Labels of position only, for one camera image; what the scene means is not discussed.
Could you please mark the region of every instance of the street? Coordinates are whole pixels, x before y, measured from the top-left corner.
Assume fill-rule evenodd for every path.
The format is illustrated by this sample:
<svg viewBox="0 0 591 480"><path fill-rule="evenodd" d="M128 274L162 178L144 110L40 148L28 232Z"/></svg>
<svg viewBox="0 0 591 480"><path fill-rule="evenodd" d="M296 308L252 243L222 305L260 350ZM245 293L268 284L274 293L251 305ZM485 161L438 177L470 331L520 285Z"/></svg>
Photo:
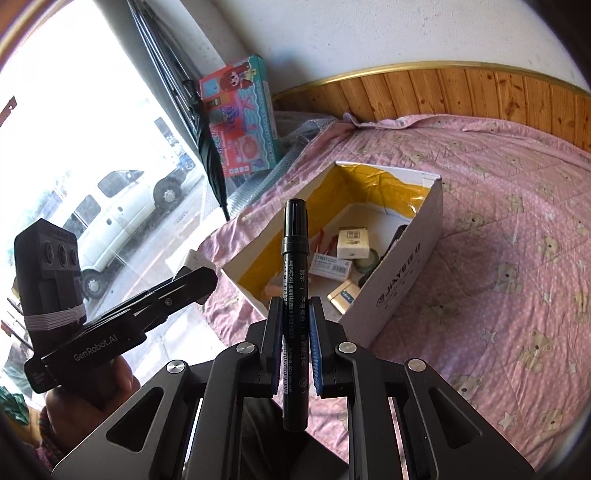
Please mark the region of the street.
<svg viewBox="0 0 591 480"><path fill-rule="evenodd" d="M119 253L122 265L113 270L108 291L101 299L86 305L89 319L176 273L165 259L199 226L204 182L203 178L199 179L172 212L150 219L146 228ZM201 363L213 359L224 348L195 304L174 313L147 336L142 345L124 355L141 383L171 359L182 359L190 365Z"/></svg>

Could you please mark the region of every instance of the wooden headboard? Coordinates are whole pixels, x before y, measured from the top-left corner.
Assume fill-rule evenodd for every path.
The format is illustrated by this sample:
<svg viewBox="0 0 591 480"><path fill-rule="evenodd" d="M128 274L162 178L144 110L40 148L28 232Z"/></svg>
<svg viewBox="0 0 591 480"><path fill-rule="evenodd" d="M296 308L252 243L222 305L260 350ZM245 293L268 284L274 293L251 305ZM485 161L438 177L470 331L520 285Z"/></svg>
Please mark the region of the wooden headboard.
<svg viewBox="0 0 591 480"><path fill-rule="evenodd" d="M413 113L501 118L591 152L591 95L554 77L505 65L424 61L389 65L279 93L284 111L350 112L376 121Z"/></svg>

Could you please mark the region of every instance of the metal screw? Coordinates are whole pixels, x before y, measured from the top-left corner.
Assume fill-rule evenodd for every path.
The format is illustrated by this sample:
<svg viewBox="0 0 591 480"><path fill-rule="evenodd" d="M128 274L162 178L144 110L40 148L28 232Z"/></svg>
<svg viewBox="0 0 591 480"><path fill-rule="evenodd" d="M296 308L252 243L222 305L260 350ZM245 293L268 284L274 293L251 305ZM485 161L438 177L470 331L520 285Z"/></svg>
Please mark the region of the metal screw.
<svg viewBox="0 0 591 480"><path fill-rule="evenodd" d="M166 370L170 374L179 374L184 370L184 362L182 360L172 360L166 365Z"/></svg>
<svg viewBox="0 0 591 480"><path fill-rule="evenodd" d="M255 351L255 346L250 342L242 342L236 345L236 351L238 353L253 353Z"/></svg>
<svg viewBox="0 0 591 480"><path fill-rule="evenodd" d="M353 342L343 342L339 345L339 352L343 353L355 353L357 351L357 345Z"/></svg>
<svg viewBox="0 0 591 480"><path fill-rule="evenodd" d="M420 358L413 358L411 361L408 362L408 367L413 372L424 372L427 368L427 364L423 362Z"/></svg>

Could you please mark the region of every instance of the colorful packaging box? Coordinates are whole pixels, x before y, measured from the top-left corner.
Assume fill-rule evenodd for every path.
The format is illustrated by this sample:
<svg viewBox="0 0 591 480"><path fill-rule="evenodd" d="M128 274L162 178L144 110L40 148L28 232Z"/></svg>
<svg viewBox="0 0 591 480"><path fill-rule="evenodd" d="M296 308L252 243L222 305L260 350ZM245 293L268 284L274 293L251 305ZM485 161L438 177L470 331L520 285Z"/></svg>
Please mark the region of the colorful packaging box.
<svg viewBox="0 0 591 480"><path fill-rule="evenodd" d="M224 176L274 168L279 142L263 59L253 55L199 83Z"/></svg>

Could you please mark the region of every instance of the black marker pen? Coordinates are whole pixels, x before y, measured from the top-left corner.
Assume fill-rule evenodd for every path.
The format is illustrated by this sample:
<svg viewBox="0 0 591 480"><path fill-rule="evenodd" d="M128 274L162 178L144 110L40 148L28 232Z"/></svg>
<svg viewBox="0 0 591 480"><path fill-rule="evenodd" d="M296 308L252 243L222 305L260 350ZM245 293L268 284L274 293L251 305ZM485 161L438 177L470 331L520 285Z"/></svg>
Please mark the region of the black marker pen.
<svg viewBox="0 0 591 480"><path fill-rule="evenodd" d="M301 199L285 206L283 244L283 428L308 426L308 214Z"/></svg>

